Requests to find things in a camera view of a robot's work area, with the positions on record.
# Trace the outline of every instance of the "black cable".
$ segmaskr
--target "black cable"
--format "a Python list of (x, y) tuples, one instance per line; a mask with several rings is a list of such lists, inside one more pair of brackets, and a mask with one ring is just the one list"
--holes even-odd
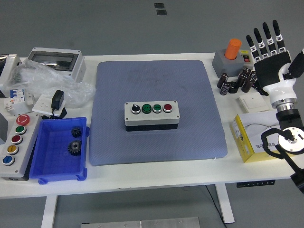
[(251, 123), (251, 124), (248, 124), (248, 125), (246, 125), (246, 126), (244, 126), (244, 127), (249, 127), (249, 126), (251, 126), (251, 125), (261, 125), (261, 126), (268, 127), (268, 128), (280, 126), (280, 125), (278, 125), (278, 124), (268, 126), (268, 125), (264, 125), (264, 124), (261, 124), (261, 123), (258, 123), (258, 124), (257, 124), (257, 123)]
[(268, 148), (268, 140), (267, 140), (267, 137), (272, 135), (272, 134), (279, 134), (281, 136), (283, 136), (285, 138), (285, 140), (291, 140), (293, 141), (295, 138), (294, 136), (292, 135), (291, 131), (290, 130), (285, 130), (285, 131), (282, 131), (280, 129), (277, 129), (277, 128), (270, 128), (269, 130), (263, 132), (261, 134), (261, 140), (262, 140), (262, 143), (263, 143), (263, 149), (266, 151), (266, 153), (268, 153), (269, 155), (275, 157), (275, 158), (279, 158), (279, 159), (284, 159), (283, 156), (281, 154), (278, 154), (278, 153), (274, 153), (272, 152), (269, 148)]
[(208, 189), (207, 185), (205, 185), (205, 187), (206, 187), (207, 191), (209, 192), (209, 195), (211, 196), (211, 199), (212, 199), (212, 201), (213, 201), (213, 204), (214, 204), (214, 206), (215, 206), (215, 209), (218, 211), (218, 214), (219, 214), (220, 220), (222, 220), (223, 225), (224, 225), (224, 226), (227, 228), (226, 224), (224, 223), (223, 216), (222, 216), (222, 214), (220, 213), (220, 211), (219, 211), (219, 209), (218, 209), (217, 205), (215, 204), (215, 201), (214, 201), (214, 199), (213, 199), (213, 197), (212, 197), (212, 195), (211, 195), (211, 193), (210, 193), (210, 191), (209, 191), (209, 189)]

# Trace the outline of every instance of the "metal plate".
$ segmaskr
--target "metal plate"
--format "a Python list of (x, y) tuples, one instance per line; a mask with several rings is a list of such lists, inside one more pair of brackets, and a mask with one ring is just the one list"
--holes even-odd
[(81, 228), (200, 228), (198, 217), (82, 224)]
[(284, 136), (279, 135), (278, 142), (280, 146), (289, 152), (299, 152), (304, 149), (304, 132), (296, 127), (287, 127), (284, 131), (290, 130), (291, 134), (294, 136), (294, 140), (286, 140)]

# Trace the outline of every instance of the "blue button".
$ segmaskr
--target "blue button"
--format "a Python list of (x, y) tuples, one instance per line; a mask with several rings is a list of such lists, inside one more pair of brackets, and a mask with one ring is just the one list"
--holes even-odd
[(7, 165), (7, 166), (9, 166), (9, 165), (11, 165), (12, 163), (14, 163), (14, 161), (15, 161), (15, 158), (12, 157), (12, 156), (10, 156), (10, 155), (8, 155), (8, 156), (5, 156), (5, 157), (3, 158), (2, 163), (5, 164), (5, 165)]

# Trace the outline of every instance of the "blue plastic tray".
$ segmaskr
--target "blue plastic tray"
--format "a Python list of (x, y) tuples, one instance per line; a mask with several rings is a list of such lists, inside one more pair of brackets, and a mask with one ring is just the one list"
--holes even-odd
[[(75, 138), (71, 130), (80, 127), (81, 136)], [(34, 150), (29, 177), (38, 179), (39, 184), (49, 181), (86, 179), (86, 140), (90, 129), (86, 126), (86, 118), (42, 120)], [(81, 153), (71, 155), (68, 145), (81, 141)]]

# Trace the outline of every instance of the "orange cap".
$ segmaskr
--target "orange cap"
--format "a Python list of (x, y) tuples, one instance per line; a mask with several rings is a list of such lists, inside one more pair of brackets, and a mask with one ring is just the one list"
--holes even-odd
[(239, 39), (231, 39), (225, 52), (227, 59), (233, 60), (237, 57), (238, 51), (241, 48), (242, 41)]

